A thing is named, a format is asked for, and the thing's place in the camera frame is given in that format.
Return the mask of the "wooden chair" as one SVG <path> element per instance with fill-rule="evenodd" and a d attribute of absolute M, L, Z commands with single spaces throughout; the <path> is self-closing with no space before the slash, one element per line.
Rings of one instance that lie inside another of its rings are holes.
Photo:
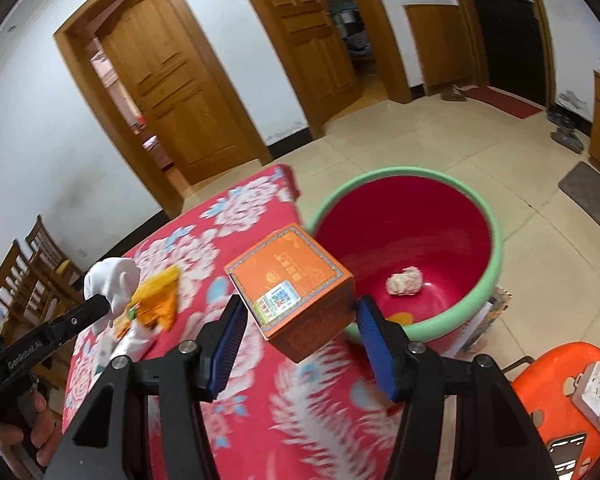
<path fill-rule="evenodd" d="M 82 271 L 65 254 L 46 230 L 42 217 L 36 216 L 31 231 L 26 236 L 26 243 L 35 255 L 39 255 L 58 276 L 68 285 L 74 286 Z"/>
<path fill-rule="evenodd" d="M 12 242 L 0 265 L 0 333 L 6 344 L 81 302 L 39 252 L 27 258 L 19 243 Z"/>

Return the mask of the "white power strip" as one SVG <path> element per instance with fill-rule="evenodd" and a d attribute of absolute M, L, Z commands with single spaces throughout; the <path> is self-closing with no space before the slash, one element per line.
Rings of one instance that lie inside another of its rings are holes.
<path fill-rule="evenodd" d="M 578 376 L 571 402 L 600 433 L 600 361 L 588 364 Z"/>

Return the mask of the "far wooden chair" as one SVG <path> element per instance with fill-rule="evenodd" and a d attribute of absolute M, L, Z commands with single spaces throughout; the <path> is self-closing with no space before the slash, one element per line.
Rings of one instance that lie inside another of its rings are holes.
<path fill-rule="evenodd" d="M 58 276 L 68 285 L 74 286 L 82 271 L 65 254 L 46 230 L 42 217 L 36 216 L 31 231 L 26 236 L 26 243 L 35 255 L 39 255 Z"/>

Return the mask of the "clear plastic bag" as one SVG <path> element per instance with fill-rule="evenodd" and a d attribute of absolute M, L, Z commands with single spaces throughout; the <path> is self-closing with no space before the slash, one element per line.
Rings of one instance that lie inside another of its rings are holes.
<path fill-rule="evenodd" d="M 112 327 L 107 327 L 97 338 L 93 376 L 99 376 L 109 362 L 118 356 L 127 356 L 133 362 L 139 361 L 154 343 L 156 333 L 137 320 L 131 322 L 129 330 L 117 340 Z"/>

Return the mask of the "white tissue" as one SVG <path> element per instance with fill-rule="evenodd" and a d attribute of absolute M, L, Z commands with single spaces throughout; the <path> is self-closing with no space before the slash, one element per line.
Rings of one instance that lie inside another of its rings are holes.
<path fill-rule="evenodd" d="M 131 258 L 106 258 L 87 271 L 83 284 L 84 299 L 102 295 L 109 301 L 109 312 L 91 326 L 94 336 L 122 315 L 139 284 L 140 268 Z"/>

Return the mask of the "beige paper ball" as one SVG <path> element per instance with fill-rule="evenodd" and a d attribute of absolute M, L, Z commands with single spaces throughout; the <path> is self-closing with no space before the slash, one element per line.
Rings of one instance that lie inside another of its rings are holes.
<path fill-rule="evenodd" d="M 386 291 L 391 296 L 415 296 L 422 289 L 424 276 L 417 266 L 408 266 L 386 279 Z"/>

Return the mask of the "near wooden chair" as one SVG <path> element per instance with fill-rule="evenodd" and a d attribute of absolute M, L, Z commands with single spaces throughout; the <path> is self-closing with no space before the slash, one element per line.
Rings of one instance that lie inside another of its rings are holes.
<path fill-rule="evenodd" d="M 12 242 L 0 265 L 0 333 L 6 344 L 81 302 L 39 252 L 27 258 L 19 243 Z"/>

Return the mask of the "left wooden door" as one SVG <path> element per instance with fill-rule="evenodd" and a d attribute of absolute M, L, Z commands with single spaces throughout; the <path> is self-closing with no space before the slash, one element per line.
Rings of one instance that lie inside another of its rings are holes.
<path fill-rule="evenodd" d="M 168 0 L 123 0 L 96 35 L 149 131 L 189 183 L 256 158 Z"/>

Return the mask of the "black smartphone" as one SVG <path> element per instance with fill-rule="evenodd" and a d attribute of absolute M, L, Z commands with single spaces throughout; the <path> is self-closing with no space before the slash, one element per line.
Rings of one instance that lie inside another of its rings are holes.
<path fill-rule="evenodd" d="M 578 460 L 586 442 L 586 434 L 573 434 L 551 440 L 547 445 L 559 480 L 571 480 L 577 472 Z"/>

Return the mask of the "wooden door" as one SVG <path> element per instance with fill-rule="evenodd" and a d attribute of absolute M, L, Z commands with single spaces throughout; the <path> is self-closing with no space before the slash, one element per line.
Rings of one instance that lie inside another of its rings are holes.
<path fill-rule="evenodd" d="M 189 183 L 256 158 L 168 0 L 123 0 L 96 35 L 149 131 Z"/>
<path fill-rule="evenodd" d="M 311 122 L 324 125 L 362 96 L 326 0 L 252 0 Z"/>

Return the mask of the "orange square box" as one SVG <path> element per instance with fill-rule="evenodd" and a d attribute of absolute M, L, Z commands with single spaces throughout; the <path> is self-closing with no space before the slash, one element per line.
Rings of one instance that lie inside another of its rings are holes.
<path fill-rule="evenodd" d="M 298 224 L 265 237 L 225 273 L 262 337 L 292 362 L 355 321 L 353 275 Z"/>

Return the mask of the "low wooden wall panel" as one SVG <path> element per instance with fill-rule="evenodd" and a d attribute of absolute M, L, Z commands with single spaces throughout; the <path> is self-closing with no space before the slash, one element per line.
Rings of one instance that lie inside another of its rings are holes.
<path fill-rule="evenodd" d="M 460 6 L 452 4 L 408 4 L 410 23 L 427 96 L 451 84 L 474 80 L 471 46 Z"/>

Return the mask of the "orange plastic wrapper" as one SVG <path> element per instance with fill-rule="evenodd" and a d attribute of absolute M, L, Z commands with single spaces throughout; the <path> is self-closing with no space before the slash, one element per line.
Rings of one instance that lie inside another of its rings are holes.
<path fill-rule="evenodd" d="M 128 304 L 114 321 L 114 336 L 120 340 L 131 327 L 132 321 L 140 322 L 145 328 L 170 330 L 178 313 L 178 293 L 165 289 L 155 295 L 144 297 L 137 304 Z"/>

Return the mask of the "red door mat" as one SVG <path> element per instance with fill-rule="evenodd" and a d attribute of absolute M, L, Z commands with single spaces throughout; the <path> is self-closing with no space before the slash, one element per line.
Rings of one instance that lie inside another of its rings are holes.
<path fill-rule="evenodd" d="M 470 88 L 464 91 L 464 95 L 466 98 L 488 104 L 517 119 L 527 119 L 542 112 L 542 108 L 535 104 L 521 100 L 516 96 L 510 96 L 508 93 L 494 90 L 488 86 Z"/>

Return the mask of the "red floral tablecloth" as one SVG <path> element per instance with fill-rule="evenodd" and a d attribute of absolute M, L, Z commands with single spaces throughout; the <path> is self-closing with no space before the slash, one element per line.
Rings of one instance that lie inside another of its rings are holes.
<path fill-rule="evenodd" d="M 144 278 L 180 270 L 178 316 L 156 358 L 218 318 L 233 293 L 224 268 L 258 240 L 297 222 L 299 192 L 275 165 L 215 195 L 128 251 Z M 227 386 L 202 406 L 224 479 L 379 479 L 400 422 L 377 389 L 364 349 L 336 338 L 300 363 L 249 324 Z"/>

